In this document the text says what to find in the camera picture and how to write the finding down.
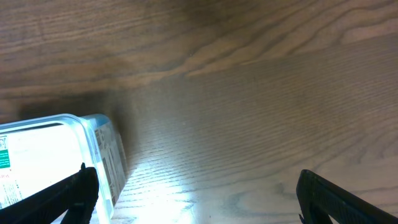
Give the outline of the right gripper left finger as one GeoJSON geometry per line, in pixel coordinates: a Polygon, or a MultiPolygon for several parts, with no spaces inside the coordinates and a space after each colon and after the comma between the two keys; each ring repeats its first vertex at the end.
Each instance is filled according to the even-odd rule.
{"type": "Polygon", "coordinates": [[[52,223],[63,215],[62,223],[87,224],[99,198],[99,180],[94,167],[80,170],[13,205],[1,209],[1,223],[52,223]]]}

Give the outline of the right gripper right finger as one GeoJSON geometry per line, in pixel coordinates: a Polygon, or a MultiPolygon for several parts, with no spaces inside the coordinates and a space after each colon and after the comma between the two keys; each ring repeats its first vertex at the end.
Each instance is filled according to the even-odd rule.
{"type": "Polygon", "coordinates": [[[300,173],[296,194],[304,224],[397,223],[397,217],[360,199],[318,174],[304,169],[300,173]]]}

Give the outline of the white green medicine box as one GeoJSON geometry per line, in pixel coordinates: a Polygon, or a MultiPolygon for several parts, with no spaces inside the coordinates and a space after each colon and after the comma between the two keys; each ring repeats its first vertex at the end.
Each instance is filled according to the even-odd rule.
{"type": "Polygon", "coordinates": [[[78,172],[83,158],[65,125],[1,134],[1,208],[78,172]]]}

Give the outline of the clear plastic container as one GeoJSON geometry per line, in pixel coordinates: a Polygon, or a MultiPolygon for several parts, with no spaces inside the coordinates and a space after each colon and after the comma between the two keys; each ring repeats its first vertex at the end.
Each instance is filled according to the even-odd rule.
{"type": "Polygon", "coordinates": [[[2,133],[46,128],[50,126],[65,125],[75,133],[80,144],[83,162],[88,167],[94,167],[99,180],[99,198],[93,211],[91,223],[110,223],[114,207],[112,205],[108,180],[104,171],[103,161],[96,142],[95,132],[83,117],[72,114],[58,114],[42,118],[28,119],[1,125],[2,133]]]}

